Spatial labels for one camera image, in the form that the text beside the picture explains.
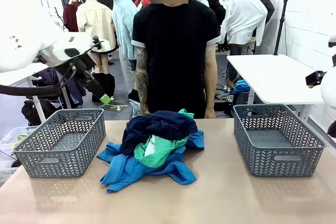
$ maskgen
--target tattoo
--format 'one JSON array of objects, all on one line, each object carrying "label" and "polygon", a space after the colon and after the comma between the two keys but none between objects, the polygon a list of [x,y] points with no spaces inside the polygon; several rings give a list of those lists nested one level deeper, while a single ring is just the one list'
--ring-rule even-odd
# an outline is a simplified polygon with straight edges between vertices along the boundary
[{"label": "tattoo", "polygon": [[135,86],[139,93],[140,98],[140,107],[141,113],[146,114],[148,112],[147,106],[147,92],[148,92],[148,82],[149,82],[149,75],[147,71],[148,65],[148,55],[145,48],[136,47],[137,49],[137,63],[136,63],[136,80]]}]

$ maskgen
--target backpack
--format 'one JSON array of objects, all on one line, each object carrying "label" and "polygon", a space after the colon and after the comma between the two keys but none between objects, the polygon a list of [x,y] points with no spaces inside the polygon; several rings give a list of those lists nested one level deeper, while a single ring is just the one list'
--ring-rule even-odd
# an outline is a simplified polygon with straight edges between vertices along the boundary
[{"label": "backpack", "polygon": [[[40,104],[46,119],[50,117],[57,109],[47,100],[39,99]],[[38,116],[35,104],[33,101],[25,101],[21,109],[21,113],[25,116],[25,118],[29,122],[29,126],[37,126],[41,124],[40,117]]]}]

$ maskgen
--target black t-shirt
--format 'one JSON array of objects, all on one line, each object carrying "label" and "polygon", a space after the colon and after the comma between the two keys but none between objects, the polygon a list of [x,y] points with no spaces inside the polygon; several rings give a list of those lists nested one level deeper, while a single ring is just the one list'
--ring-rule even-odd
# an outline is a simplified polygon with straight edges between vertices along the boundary
[{"label": "black t-shirt", "polygon": [[187,109],[204,116],[205,48],[219,41],[214,12],[196,0],[150,4],[135,15],[132,44],[147,50],[151,113]]}]

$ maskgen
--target white jacket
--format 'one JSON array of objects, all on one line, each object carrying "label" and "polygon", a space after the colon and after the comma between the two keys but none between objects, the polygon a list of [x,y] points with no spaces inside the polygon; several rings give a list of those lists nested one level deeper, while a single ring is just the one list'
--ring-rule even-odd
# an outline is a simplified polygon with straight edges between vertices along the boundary
[{"label": "white jacket", "polygon": [[98,36],[110,42],[115,48],[116,38],[112,30],[112,11],[97,0],[86,0],[76,12],[79,31],[89,33],[91,37]]},{"label": "white jacket", "polygon": [[266,16],[267,9],[260,0],[229,0],[220,29],[221,42],[224,42],[227,35],[229,44],[244,45],[251,41],[252,33],[257,28],[256,43],[260,46]]}]

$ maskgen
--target teal cloth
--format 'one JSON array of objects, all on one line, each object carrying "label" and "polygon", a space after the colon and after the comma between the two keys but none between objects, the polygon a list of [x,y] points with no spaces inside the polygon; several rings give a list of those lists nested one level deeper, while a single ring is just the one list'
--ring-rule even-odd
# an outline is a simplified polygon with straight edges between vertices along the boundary
[{"label": "teal cloth", "polygon": [[[187,113],[185,109],[179,111],[180,114],[184,114],[189,116],[190,118],[194,118],[193,113]],[[134,149],[134,157],[141,164],[150,167],[150,168],[158,168],[164,164],[170,152],[173,150],[183,146],[188,138],[185,137],[181,140],[166,140],[158,136],[155,137],[155,152],[145,157],[145,151],[147,149],[148,144],[152,136],[150,136],[146,143],[138,144]]]}]

